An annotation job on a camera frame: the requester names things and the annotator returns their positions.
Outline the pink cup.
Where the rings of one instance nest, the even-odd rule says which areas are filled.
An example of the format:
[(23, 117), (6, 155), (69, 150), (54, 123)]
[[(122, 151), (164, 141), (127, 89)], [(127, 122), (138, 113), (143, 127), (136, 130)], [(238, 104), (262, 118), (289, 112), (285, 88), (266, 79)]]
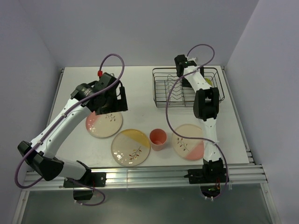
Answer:
[(160, 151), (167, 142), (167, 134), (162, 129), (154, 129), (149, 134), (151, 147), (154, 151)]

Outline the green ceramic bowl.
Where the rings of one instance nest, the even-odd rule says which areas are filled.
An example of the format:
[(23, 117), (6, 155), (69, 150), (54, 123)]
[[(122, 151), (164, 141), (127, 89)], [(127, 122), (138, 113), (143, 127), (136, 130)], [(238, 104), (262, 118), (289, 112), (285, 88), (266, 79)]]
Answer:
[(209, 79), (205, 78), (205, 80), (206, 80), (206, 82), (207, 82), (209, 85), (211, 85), (211, 86), (213, 85), (212, 82), (211, 82)]

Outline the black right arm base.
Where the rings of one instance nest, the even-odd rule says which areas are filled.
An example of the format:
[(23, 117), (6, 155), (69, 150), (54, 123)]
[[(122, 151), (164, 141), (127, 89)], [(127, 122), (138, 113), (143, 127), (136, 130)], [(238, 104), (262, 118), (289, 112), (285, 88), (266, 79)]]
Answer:
[(209, 171), (205, 169), (189, 169), (184, 178), (188, 178), (190, 184), (208, 184), (208, 183), (220, 183), (229, 182), (229, 176), (226, 173), (226, 169)]

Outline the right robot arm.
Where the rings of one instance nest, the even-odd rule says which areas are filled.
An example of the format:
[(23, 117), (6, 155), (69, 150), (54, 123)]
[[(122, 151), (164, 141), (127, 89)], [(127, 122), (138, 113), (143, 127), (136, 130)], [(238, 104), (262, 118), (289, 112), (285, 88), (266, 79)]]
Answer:
[(223, 152), (217, 143), (216, 119), (219, 113), (220, 93), (204, 77), (204, 68), (198, 67), (195, 59), (185, 55), (174, 58), (178, 80), (184, 87), (191, 87), (195, 92), (193, 114), (203, 124), (204, 137), (199, 139), (204, 144), (203, 166), (189, 169), (185, 178), (190, 184), (228, 183), (228, 166)]

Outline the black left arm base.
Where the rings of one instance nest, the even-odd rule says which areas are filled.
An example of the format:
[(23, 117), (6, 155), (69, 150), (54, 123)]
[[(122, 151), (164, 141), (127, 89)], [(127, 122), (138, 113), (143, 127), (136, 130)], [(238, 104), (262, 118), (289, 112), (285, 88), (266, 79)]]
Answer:
[(79, 188), (79, 187), (105, 187), (106, 185), (106, 172), (91, 172), (82, 177), (80, 180), (71, 180), (67, 178), (64, 180), (64, 188)]

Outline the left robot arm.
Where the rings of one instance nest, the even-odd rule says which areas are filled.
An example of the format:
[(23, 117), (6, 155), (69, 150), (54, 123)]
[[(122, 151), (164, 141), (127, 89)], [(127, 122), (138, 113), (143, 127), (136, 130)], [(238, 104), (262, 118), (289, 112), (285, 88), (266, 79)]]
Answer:
[(102, 115), (127, 110), (123, 84), (104, 73), (97, 81), (78, 85), (60, 114), (33, 140), (22, 141), (18, 150), (25, 162), (44, 180), (50, 181), (60, 176), (74, 179), (79, 186), (86, 186), (91, 180), (88, 166), (80, 161), (57, 158), (58, 149), (92, 112)]

